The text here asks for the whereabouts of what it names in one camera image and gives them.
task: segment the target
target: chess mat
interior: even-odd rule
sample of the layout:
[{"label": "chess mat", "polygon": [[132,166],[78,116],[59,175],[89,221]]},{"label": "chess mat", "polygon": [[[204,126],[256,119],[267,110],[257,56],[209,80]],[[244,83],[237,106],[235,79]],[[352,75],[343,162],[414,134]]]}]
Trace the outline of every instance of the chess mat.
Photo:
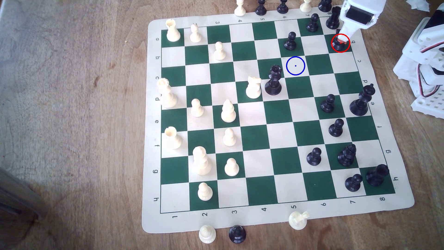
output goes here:
[{"label": "chess mat", "polygon": [[[308,32],[305,27],[314,12],[320,17],[319,30]],[[287,222],[295,210],[308,211],[314,219],[413,205],[362,34],[358,31],[351,37],[349,50],[335,52],[331,47],[335,30],[325,25],[329,15],[313,8],[309,14],[292,9],[285,15],[268,11],[264,16],[175,18],[181,34],[176,42],[166,39],[166,19],[149,24],[142,206],[146,232],[192,231],[205,224],[223,228]],[[198,43],[190,41],[193,23],[202,35]],[[283,46],[290,31],[297,35],[293,51]],[[212,57],[217,41],[226,52],[221,61]],[[286,70],[293,56],[305,61],[304,72],[297,76]],[[283,69],[282,91],[276,96],[264,91],[272,65]],[[246,96],[248,76],[263,79],[257,99]],[[169,80],[171,92],[178,98],[171,109],[161,107],[159,101],[156,81],[161,77]],[[376,94],[367,114],[357,117],[349,104],[370,83]],[[320,109],[328,94],[336,97],[331,113]],[[199,118],[190,114],[194,98],[205,110]],[[231,123],[221,119],[226,99],[233,102],[237,114]],[[344,132],[332,137],[328,127],[337,118],[344,120]],[[176,150],[162,144],[169,126],[182,138]],[[226,128],[232,128],[237,137],[232,147],[222,142]],[[337,155],[350,143],[357,147],[356,160],[344,167]],[[192,168],[196,146],[206,149],[212,165],[204,176]],[[306,161],[314,147],[322,150],[318,166]],[[224,171],[231,157],[240,169],[234,177]],[[387,164],[390,174],[381,186],[374,187],[365,175],[378,164]],[[349,192],[344,182],[356,173],[364,181],[357,192]],[[201,182],[213,190],[209,201],[197,196]]]}]

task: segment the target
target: black pawn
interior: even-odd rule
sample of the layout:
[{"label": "black pawn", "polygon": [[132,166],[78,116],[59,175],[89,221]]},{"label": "black pawn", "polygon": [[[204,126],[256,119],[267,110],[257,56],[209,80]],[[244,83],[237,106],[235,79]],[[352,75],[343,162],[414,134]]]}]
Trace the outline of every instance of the black pawn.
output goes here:
[{"label": "black pawn", "polygon": [[324,111],[325,113],[333,112],[333,109],[334,109],[334,99],[335,99],[334,95],[332,95],[332,94],[327,95],[327,98],[325,99],[325,101],[323,101],[321,103],[322,111]]},{"label": "black pawn", "polygon": [[265,0],[258,0],[259,6],[256,8],[256,14],[263,16],[267,13],[267,9],[264,7]]},{"label": "black pawn", "polygon": [[330,125],[329,133],[334,137],[339,137],[342,135],[342,126],[344,126],[344,120],[341,118],[336,119],[336,121]]},{"label": "black pawn", "polygon": [[273,65],[270,69],[270,80],[265,83],[265,92],[271,96],[279,94],[282,90],[282,86],[279,83],[281,78],[282,68],[279,65]]},{"label": "black pawn", "polygon": [[373,87],[373,83],[364,86],[362,92],[359,93],[359,99],[352,101],[350,103],[350,111],[356,116],[363,116],[369,110],[369,105],[367,104],[372,99],[372,95],[376,92]]},{"label": "black pawn", "polygon": [[285,5],[286,2],[287,0],[281,0],[281,4],[277,7],[277,12],[281,14],[285,14],[288,12],[288,7],[287,5]]},{"label": "black pawn", "polygon": [[307,162],[312,166],[317,166],[321,162],[321,149],[314,148],[311,153],[307,155]]},{"label": "black pawn", "polygon": [[384,177],[389,174],[389,168],[387,165],[379,164],[375,169],[370,170],[365,175],[367,182],[372,186],[379,186],[384,181]]},{"label": "black pawn", "polygon": [[242,243],[247,237],[247,232],[241,225],[234,225],[228,231],[228,237],[234,243]]},{"label": "black pawn", "polygon": [[339,6],[335,6],[332,9],[332,15],[329,19],[327,19],[327,22],[325,25],[329,29],[337,29],[339,27],[339,14],[341,13],[341,8]]},{"label": "black pawn", "polygon": [[284,47],[287,50],[294,50],[296,48],[296,42],[294,39],[296,39],[296,33],[293,31],[288,33],[288,40],[284,43]]},{"label": "black pawn", "polygon": [[350,192],[356,192],[361,187],[362,176],[360,174],[355,174],[353,177],[348,177],[345,180],[345,188]]},{"label": "black pawn", "polygon": [[348,167],[353,164],[356,156],[356,146],[354,144],[350,144],[344,148],[337,155],[337,161],[343,165],[344,167]]}]

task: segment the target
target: white chess piece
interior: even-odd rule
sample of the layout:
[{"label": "white chess piece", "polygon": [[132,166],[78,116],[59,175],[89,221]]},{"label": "white chess piece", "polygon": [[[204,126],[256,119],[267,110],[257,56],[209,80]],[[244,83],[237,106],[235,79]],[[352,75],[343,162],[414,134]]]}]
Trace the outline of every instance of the white chess piece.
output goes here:
[{"label": "white chess piece", "polygon": [[244,0],[237,0],[236,4],[238,6],[235,8],[234,14],[237,15],[237,16],[245,15],[245,9],[244,9],[244,7],[242,7],[242,5],[244,4]]},{"label": "white chess piece", "polygon": [[182,144],[182,138],[177,134],[175,127],[165,129],[166,145],[170,149],[178,149]]},{"label": "white chess piece", "polygon": [[245,93],[251,99],[258,98],[261,95],[261,79],[248,77],[248,86],[245,90]]},{"label": "white chess piece", "polygon": [[216,230],[214,227],[210,225],[204,225],[199,230],[199,239],[205,243],[210,244],[212,243],[216,238]]},{"label": "white chess piece", "polygon": [[199,196],[199,199],[203,201],[208,201],[211,199],[211,197],[213,197],[213,190],[205,182],[202,182],[199,184],[197,196]]},{"label": "white chess piece", "polygon": [[304,0],[304,3],[301,4],[299,9],[304,13],[309,13],[311,11],[311,0]]},{"label": "white chess piece", "polygon": [[228,176],[235,176],[239,173],[239,165],[234,158],[229,158],[225,164],[225,173]]},{"label": "white chess piece", "polygon": [[233,122],[236,119],[233,103],[228,99],[222,105],[221,118],[224,122]]},{"label": "white chess piece", "polygon": [[307,211],[302,214],[298,211],[294,211],[290,214],[290,217],[288,218],[288,223],[293,229],[301,230],[307,225],[308,217],[310,217],[310,215]]},{"label": "white chess piece", "polygon": [[171,93],[170,82],[166,78],[157,80],[157,87],[161,93],[160,104],[164,108],[172,108],[177,104],[177,96]]},{"label": "white chess piece", "polygon": [[236,137],[234,131],[231,128],[225,130],[225,135],[222,138],[222,142],[225,146],[231,147],[236,144]]},{"label": "white chess piece", "polygon": [[191,101],[191,115],[194,117],[201,117],[203,115],[203,107],[200,105],[199,99]]},{"label": "white chess piece", "polygon": [[190,35],[190,41],[193,43],[198,43],[202,39],[202,35],[199,33],[197,24],[191,25],[191,35]]},{"label": "white chess piece", "polygon": [[193,149],[193,167],[198,175],[206,175],[211,171],[211,164],[208,162],[206,150],[202,146]]},{"label": "white chess piece", "polygon": [[226,53],[223,50],[223,44],[221,42],[216,42],[214,46],[216,48],[216,51],[214,52],[213,57],[219,61],[223,60],[226,56]]},{"label": "white chess piece", "polygon": [[168,19],[165,22],[166,27],[168,28],[168,31],[166,33],[166,38],[170,42],[176,42],[180,39],[180,33],[179,30],[176,29],[176,21],[173,19]]}]

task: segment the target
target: green square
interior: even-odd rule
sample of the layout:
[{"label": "green square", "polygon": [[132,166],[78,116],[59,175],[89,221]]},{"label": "green square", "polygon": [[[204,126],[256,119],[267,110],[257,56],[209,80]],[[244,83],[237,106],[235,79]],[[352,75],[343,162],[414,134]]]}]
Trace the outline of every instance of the green square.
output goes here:
[{"label": "green square", "polygon": [[264,108],[267,124],[293,121],[288,100],[265,101]]},{"label": "green square", "polygon": [[[279,65],[282,68],[282,61],[280,58],[262,59],[258,60],[259,77],[261,79],[269,79],[270,69],[273,65]],[[281,77],[284,77],[284,69],[282,69]]]},{"label": "green square", "polygon": [[319,120],[299,121],[293,124],[298,146],[324,144]]},{"label": "green square", "polygon": [[321,22],[318,21],[317,25],[319,28],[316,32],[310,32],[307,30],[307,25],[311,22],[311,18],[304,18],[304,19],[298,19],[297,25],[299,26],[299,32],[301,33],[301,36],[317,36],[317,35],[323,35],[322,32],[322,25]]},{"label": "green square", "polygon": [[241,127],[241,134],[244,151],[270,148],[267,125]]},{"label": "green square", "polygon": [[274,176],[247,178],[248,205],[277,204]]},{"label": "green square", "polygon": [[301,162],[298,155],[297,147],[271,149],[274,174],[301,173]]},{"label": "green square", "polygon": [[233,62],[210,64],[211,83],[234,82]]},{"label": "green square", "polygon": [[369,141],[379,139],[372,116],[347,118],[347,125],[349,126],[352,141]]},{"label": "green square", "polygon": [[362,91],[361,76],[358,71],[348,73],[336,73],[337,89],[340,94],[354,94]]},{"label": "green square", "polygon": [[395,188],[393,187],[393,182],[392,178],[390,177],[390,174],[384,177],[384,181],[382,182],[382,184],[377,187],[372,186],[367,182],[367,178],[365,177],[367,175],[367,172],[375,168],[376,167],[359,169],[361,171],[362,178],[364,179],[362,183],[364,184],[365,194],[366,195],[394,194]]},{"label": "green square", "polygon": [[231,43],[233,61],[256,60],[254,41]]},{"label": "green square", "polygon": [[206,153],[215,153],[214,129],[188,131],[188,155],[193,155],[197,146],[205,148]]},{"label": "green square", "polygon": [[[228,176],[225,173],[225,164],[229,158],[233,158],[234,160],[236,160],[236,163],[239,165],[239,173],[236,174],[235,176]],[[217,153],[216,169],[218,173],[218,180],[244,178],[245,177],[244,154],[242,152]]]},{"label": "green square", "polygon": [[310,77],[285,78],[289,99],[313,97]]},{"label": "green square", "polygon": [[208,45],[185,47],[185,65],[209,63]]},{"label": "green square", "polygon": [[208,37],[208,44],[231,42],[230,27],[228,25],[207,26],[206,35]]},{"label": "green square", "polygon": [[287,50],[284,47],[285,42],[288,38],[279,38],[277,41],[279,43],[279,50],[281,51],[281,57],[292,57],[292,56],[303,56],[304,47],[302,46],[301,37],[296,37],[294,41],[296,42],[296,48],[294,50]]},{"label": "green square", "polygon": [[221,117],[222,113],[222,106],[223,105],[216,105],[213,106],[213,124],[215,129],[219,128],[232,128],[232,127],[239,127],[239,109],[237,104],[233,104],[234,111],[236,112],[236,118],[232,122],[224,122]]},{"label": "green square", "polygon": [[191,101],[199,99],[201,106],[211,106],[211,85],[192,85],[186,87],[186,106],[191,108]]},{"label": "green square", "polygon": [[168,79],[171,87],[185,86],[185,66],[162,68],[161,77]]},{"label": "green square", "polygon": [[332,74],[333,68],[328,54],[305,56],[310,75]]},{"label": "green square", "polygon": [[303,173],[305,192],[309,201],[336,199],[330,171]]},{"label": "green square", "polygon": [[160,159],[160,184],[188,182],[188,157]]},{"label": "green square", "polygon": [[186,109],[163,109],[160,113],[162,133],[172,126],[177,131],[187,131]]},{"label": "green square", "polygon": [[351,142],[344,142],[344,143],[326,144],[325,145],[325,149],[327,150],[327,157],[329,159],[331,170],[353,169],[353,168],[359,167],[356,157],[355,157],[355,161],[353,162],[353,164],[348,167],[344,167],[343,165],[341,165],[337,161],[337,155],[339,155],[339,152],[342,152],[344,150],[344,148],[350,144],[352,144],[352,143]]},{"label": "green square", "polygon": [[245,90],[247,89],[247,81],[237,81],[236,82],[236,93],[238,95],[238,103],[262,101],[262,95],[256,99],[251,99],[247,96]]},{"label": "green square", "polygon": [[255,40],[276,39],[274,22],[252,23]]},{"label": "green square", "polygon": [[213,196],[208,201],[203,201],[197,196],[199,184],[202,182],[190,182],[190,211],[208,210],[219,208],[218,181],[206,181],[213,190]]},{"label": "green square", "polygon": [[317,114],[319,115],[319,119],[333,119],[333,118],[341,118],[345,117],[344,109],[342,108],[342,102],[340,96],[335,96],[334,99],[334,109],[331,113],[326,113],[321,109],[321,103],[325,101],[327,97],[315,97],[314,102],[316,103]]},{"label": "green square", "polygon": [[162,48],[167,48],[167,47],[180,47],[180,46],[184,46],[185,45],[185,40],[184,40],[184,36],[183,36],[183,29],[182,28],[178,28],[177,30],[179,30],[180,33],[180,38],[179,40],[175,41],[175,42],[170,42],[167,39],[167,29],[163,29],[161,31],[161,44],[160,46]]}]

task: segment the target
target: wood grain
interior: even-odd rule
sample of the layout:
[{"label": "wood grain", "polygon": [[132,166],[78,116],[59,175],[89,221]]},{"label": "wood grain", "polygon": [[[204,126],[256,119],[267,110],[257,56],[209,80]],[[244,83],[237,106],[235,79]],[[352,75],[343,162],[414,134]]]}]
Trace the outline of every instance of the wood grain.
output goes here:
[{"label": "wood grain", "polygon": [[[440,3],[429,2],[432,12]],[[265,7],[278,5],[268,0]],[[245,0],[248,12],[256,6]],[[363,34],[413,189],[412,208],[309,220],[301,231],[287,223],[247,226],[247,240],[238,246],[227,229],[218,229],[210,245],[197,232],[142,230],[148,24],[235,7],[234,0],[3,1],[0,166],[49,207],[48,218],[16,249],[444,248],[444,120],[412,111],[415,97],[392,71],[429,15],[404,0],[387,1],[378,23]]]}]

